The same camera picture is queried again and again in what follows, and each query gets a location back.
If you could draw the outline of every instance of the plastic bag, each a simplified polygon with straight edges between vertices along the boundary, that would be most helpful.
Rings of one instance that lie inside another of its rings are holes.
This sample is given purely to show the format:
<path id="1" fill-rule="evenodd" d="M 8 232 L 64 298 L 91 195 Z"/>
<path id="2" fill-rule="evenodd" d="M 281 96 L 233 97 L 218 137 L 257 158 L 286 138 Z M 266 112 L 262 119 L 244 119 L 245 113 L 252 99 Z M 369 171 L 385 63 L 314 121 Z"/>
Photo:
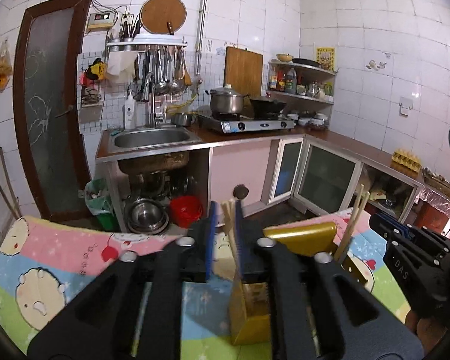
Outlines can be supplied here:
<path id="1" fill-rule="evenodd" d="M 92 180 L 85 186 L 85 204 L 94 216 L 113 214 L 107 182 L 103 178 Z"/>
<path id="2" fill-rule="evenodd" d="M 0 46 L 0 92 L 5 90 L 12 74 L 13 68 L 10 53 L 8 52 L 8 41 L 6 39 Z"/>

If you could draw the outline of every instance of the stainless steel sink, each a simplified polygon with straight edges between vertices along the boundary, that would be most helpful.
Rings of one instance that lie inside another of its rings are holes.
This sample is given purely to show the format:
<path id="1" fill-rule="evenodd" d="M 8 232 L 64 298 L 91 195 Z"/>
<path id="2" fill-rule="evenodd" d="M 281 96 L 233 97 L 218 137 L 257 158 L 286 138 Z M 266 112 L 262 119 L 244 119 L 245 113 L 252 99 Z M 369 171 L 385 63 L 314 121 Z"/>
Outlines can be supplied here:
<path id="1" fill-rule="evenodd" d="M 126 151 L 148 148 L 164 148 L 184 143 L 201 142 L 195 134 L 184 127 L 141 128 L 124 131 L 110 137 L 110 151 Z"/>

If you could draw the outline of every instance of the human hand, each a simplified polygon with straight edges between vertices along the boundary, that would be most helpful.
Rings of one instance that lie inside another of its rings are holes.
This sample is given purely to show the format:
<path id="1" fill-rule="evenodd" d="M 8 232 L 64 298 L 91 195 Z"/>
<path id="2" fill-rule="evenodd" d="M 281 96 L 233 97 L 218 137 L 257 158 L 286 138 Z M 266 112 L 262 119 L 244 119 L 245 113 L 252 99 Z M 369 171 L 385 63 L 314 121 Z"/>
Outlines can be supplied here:
<path id="1" fill-rule="evenodd" d="M 435 318 L 420 319 L 413 310 L 406 315 L 405 326 L 420 339 L 425 354 L 428 354 L 438 344 L 447 331 L 447 328 Z"/>

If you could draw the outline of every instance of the faucet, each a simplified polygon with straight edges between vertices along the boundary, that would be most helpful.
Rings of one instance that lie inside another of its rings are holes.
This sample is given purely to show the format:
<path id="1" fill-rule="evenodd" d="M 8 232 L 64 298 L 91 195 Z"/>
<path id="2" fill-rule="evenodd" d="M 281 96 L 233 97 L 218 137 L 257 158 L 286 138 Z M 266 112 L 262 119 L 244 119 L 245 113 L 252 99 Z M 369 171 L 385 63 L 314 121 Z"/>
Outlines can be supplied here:
<path id="1" fill-rule="evenodd" d="M 151 84 L 151 110 L 150 110 L 150 123 L 149 127 L 157 128 L 157 118 L 155 114 L 155 74 L 153 72 L 149 72 L 145 80 L 145 89 L 142 95 L 142 101 L 147 102 L 150 94 L 150 84 Z"/>

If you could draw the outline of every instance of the red heart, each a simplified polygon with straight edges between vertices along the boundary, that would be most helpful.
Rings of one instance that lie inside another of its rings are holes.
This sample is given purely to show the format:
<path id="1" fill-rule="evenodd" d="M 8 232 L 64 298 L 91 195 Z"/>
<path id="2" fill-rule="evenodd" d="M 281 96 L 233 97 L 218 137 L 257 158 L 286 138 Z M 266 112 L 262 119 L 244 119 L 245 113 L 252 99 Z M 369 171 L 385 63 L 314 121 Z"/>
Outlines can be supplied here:
<path id="1" fill-rule="evenodd" d="M 372 269 L 372 271 L 374 271 L 375 270 L 375 265 L 377 263 L 375 262 L 374 259 L 369 259 L 369 260 L 365 261 L 365 264 L 367 264 L 369 266 L 369 268 Z"/>
<path id="2" fill-rule="evenodd" d="M 119 252 L 114 247 L 106 246 L 105 249 L 102 250 L 102 260 L 107 262 L 108 260 L 116 260 L 119 257 Z"/>

